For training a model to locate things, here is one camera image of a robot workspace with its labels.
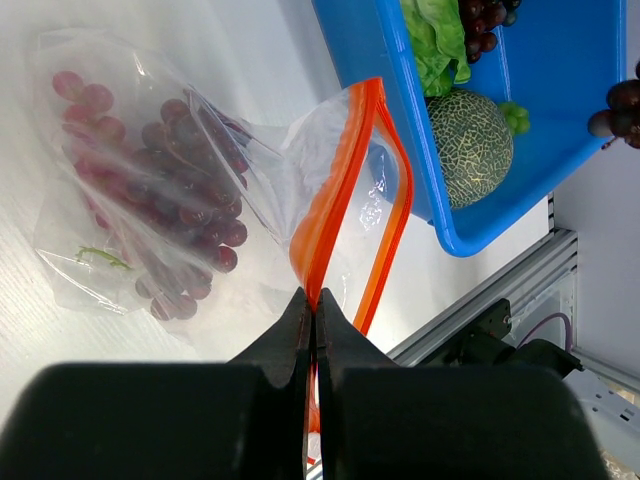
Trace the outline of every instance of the orange bag edge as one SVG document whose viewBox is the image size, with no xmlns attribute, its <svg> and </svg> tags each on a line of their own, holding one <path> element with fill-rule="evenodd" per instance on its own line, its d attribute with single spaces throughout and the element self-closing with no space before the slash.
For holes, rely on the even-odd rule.
<svg viewBox="0 0 640 480">
<path fill-rule="evenodd" d="M 386 105 L 382 79 L 374 78 L 356 84 L 351 87 L 350 94 L 349 117 L 336 150 L 331 174 L 296 229 L 289 257 L 315 309 L 375 125 L 396 155 L 398 191 L 354 320 L 354 326 L 366 335 L 409 220 L 414 187 L 411 164 Z"/>
</svg>

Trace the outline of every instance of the clear ziplock bag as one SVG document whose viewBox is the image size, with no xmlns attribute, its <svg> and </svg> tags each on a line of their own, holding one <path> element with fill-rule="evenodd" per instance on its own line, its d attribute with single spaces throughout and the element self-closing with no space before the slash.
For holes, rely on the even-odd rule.
<svg viewBox="0 0 640 480">
<path fill-rule="evenodd" d="M 59 304 L 146 308 L 216 359 L 299 285 L 368 330 L 413 197 L 381 80 L 280 128 L 219 111 L 104 31 L 40 35 L 33 69 L 55 164 L 34 244 Z"/>
</svg>

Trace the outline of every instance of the blue plastic bin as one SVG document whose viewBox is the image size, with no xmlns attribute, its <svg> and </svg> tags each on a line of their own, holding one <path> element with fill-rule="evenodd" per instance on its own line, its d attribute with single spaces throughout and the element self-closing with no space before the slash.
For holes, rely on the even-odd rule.
<svg viewBox="0 0 640 480">
<path fill-rule="evenodd" d="M 513 165 L 488 197 L 451 210 L 413 52 L 398 0 L 313 0 L 343 86 L 382 77 L 416 179 L 413 213 L 432 222 L 448 253 L 482 250 L 604 143 L 587 132 L 625 75 L 625 0 L 524 0 L 499 45 L 463 85 L 529 110 Z"/>
</svg>

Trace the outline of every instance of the white table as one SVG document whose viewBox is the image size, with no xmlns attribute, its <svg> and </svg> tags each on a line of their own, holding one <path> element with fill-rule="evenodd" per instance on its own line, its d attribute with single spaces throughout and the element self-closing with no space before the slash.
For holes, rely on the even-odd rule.
<svg viewBox="0 0 640 480">
<path fill-rule="evenodd" d="M 34 134 L 25 58 L 43 30 L 106 27 L 165 51 L 221 108 L 284 125 L 340 88 L 310 0 L 14 1 L 0 5 L 0 20 L 0 421 L 25 383 L 55 362 L 228 356 L 197 352 L 143 312 L 114 317 L 55 305 L 31 247 L 50 160 Z M 370 337 L 389 350 L 547 232 L 543 201 L 484 252 L 456 259 L 412 218 Z M 239 332 L 247 341 L 259 333 Z"/>
</svg>

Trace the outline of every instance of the cable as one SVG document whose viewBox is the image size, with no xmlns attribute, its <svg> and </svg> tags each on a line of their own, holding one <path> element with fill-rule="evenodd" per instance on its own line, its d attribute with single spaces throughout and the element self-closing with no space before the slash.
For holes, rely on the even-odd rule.
<svg viewBox="0 0 640 480">
<path fill-rule="evenodd" d="M 522 345 L 527 343 L 527 340 L 536 333 L 540 328 L 549 323 L 551 320 L 555 320 L 556 318 L 560 318 L 564 321 L 564 349 L 567 352 L 570 352 L 573 348 L 573 331 L 571 330 L 571 322 L 569 321 L 569 317 L 567 317 L 562 312 L 552 313 L 548 317 L 545 317 L 540 323 L 538 323 L 533 329 L 525 335 L 522 341 L 518 344 L 516 348 L 520 348 Z"/>
</svg>

